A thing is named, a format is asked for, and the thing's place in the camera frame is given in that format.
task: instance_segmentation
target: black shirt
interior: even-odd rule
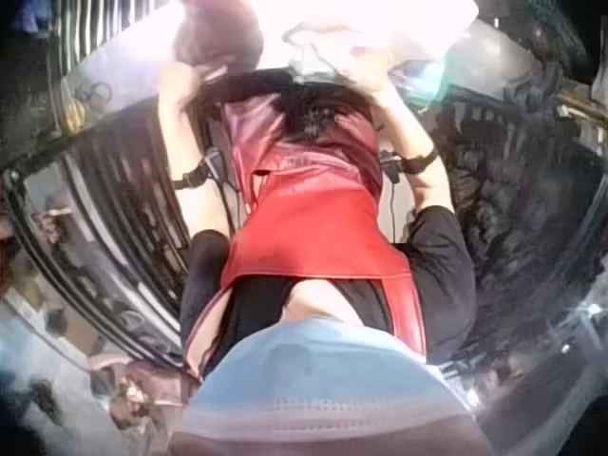
[[[409,240],[393,244],[409,260],[425,323],[427,360],[448,360],[464,342],[475,319],[475,278],[460,224],[450,211],[432,206],[412,223]],[[195,235],[190,247],[190,274],[181,300],[182,343],[200,313],[219,291],[230,242],[216,231]],[[208,374],[248,335],[274,325],[300,277],[247,275],[234,286],[219,329],[218,349]],[[330,279],[346,297],[364,325],[393,333],[390,311],[377,280]]]

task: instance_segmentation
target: light blue fabric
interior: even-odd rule
[[[280,323],[240,341],[205,379],[191,407],[244,411],[285,401],[410,397],[462,408],[422,359],[390,334],[310,318]]]

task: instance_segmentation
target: red leather vest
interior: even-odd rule
[[[339,116],[314,146],[288,143],[281,139],[283,115],[273,108],[276,96],[223,108],[251,214],[232,241],[221,291],[186,343],[188,364],[198,372],[211,354],[231,286],[247,275],[380,280],[394,335],[426,354],[408,259],[377,226],[382,174],[373,126],[352,111]],[[262,176],[257,192],[255,175]]]

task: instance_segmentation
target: person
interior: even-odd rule
[[[160,81],[169,170],[192,244],[184,361],[202,380],[171,454],[488,454],[463,403],[425,362],[475,319],[473,265],[433,142],[385,51],[316,47],[348,88],[278,87],[220,107],[248,218],[230,239],[187,107],[231,57],[172,62]],[[390,244],[375,115],[404,160],[417,217]]]

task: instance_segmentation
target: black cord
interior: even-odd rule
[[[392,207],[395,200],[395,184],[390,183],[390,216],[392,218],[392,243],[395,243],[395,232],[397,231],[395,228],[395,211],[394,207]]]

